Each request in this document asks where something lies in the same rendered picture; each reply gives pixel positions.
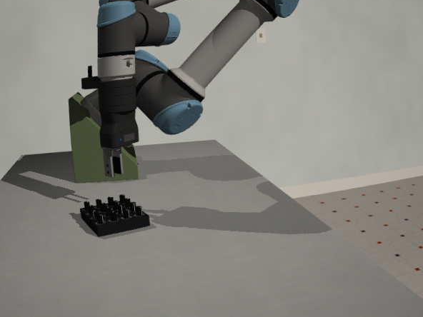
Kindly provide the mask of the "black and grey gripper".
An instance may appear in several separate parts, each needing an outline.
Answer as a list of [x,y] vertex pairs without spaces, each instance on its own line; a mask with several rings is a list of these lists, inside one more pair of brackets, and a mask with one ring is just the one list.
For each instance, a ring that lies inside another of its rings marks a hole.
[[88,66],[88,78],[81,79],[81,88],[99,89],[105,176],[114,177],[114,173],[124,173],[121,147],[139,141],[135,120],[136,78],[132,78],[135,55],[99,58],[97,66],[98,76],[92,76],[92,66]]

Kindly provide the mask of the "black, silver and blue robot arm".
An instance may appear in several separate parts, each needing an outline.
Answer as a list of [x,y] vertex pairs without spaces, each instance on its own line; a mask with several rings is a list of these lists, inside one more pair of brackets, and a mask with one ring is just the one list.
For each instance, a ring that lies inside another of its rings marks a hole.
[[[139,46],[176,41],[178,18],[154,8],[177,0],[99,0],[98,58],[135,55],[136,105],[165,134],[194,125],[205,88],[266,21],[286,18],[299,0],[239,0],[179,67],[168,67]],[[153,7],[153,8],[152,8]]]

